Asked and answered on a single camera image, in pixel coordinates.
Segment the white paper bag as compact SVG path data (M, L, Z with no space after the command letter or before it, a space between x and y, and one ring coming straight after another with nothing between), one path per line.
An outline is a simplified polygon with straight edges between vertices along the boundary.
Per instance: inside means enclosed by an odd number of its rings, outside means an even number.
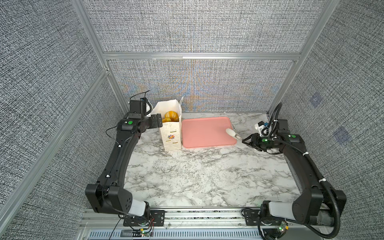
M175 111L179 114L178 122L163 123L159 129L162 137L165 151L175 151L182 148L182 108L178 100L169 100L158 102L152 111L152 114L161 114L162 119L165 118L165 113Z

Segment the round pumpkin-shaped fake bread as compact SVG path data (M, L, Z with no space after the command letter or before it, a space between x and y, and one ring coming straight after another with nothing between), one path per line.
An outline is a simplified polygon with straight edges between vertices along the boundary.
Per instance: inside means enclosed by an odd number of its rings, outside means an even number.
M165 113L165 118L170 118L173 121L172 122L178 122L179 121L179 114L175 111L168 111Z

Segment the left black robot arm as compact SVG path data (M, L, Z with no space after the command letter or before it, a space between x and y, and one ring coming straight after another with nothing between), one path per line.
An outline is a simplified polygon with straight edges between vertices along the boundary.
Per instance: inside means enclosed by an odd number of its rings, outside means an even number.
M161 114L152 115L152 110L152 104L145 97L131 100L129 112L116 125L110 158L96 183L88 184L85 190L94 212L149 218L149 204L135 200L124 185L132 153L142 133L163 126Z

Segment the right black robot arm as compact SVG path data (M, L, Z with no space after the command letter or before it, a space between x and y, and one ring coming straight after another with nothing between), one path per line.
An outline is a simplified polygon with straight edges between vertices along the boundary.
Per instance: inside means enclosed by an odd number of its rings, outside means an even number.
M275 120L269 133L269 136L252 134L242 143L259 152L277 149L289 165L300 195L291 203L263 201L257 220L262 239L281 238L288 223L303 225L324 239L335 238L347 202L345 193L326 180L310 157L303 138L290 132L287 120Z

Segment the pink plastic tray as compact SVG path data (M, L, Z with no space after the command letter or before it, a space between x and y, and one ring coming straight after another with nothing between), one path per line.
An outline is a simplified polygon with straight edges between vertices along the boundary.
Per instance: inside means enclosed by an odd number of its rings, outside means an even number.
M228 117L184 119L182 142L186 149L233 146L237 140L227 134L232 129Z

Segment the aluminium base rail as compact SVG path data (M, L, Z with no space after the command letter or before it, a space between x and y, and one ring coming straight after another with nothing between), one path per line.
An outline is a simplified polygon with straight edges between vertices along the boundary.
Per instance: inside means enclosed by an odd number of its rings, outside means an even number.
M86 210L77 240L259 240L256 226L248 226L241 208L157 207L163 211L155 225L134 234L116 215Z

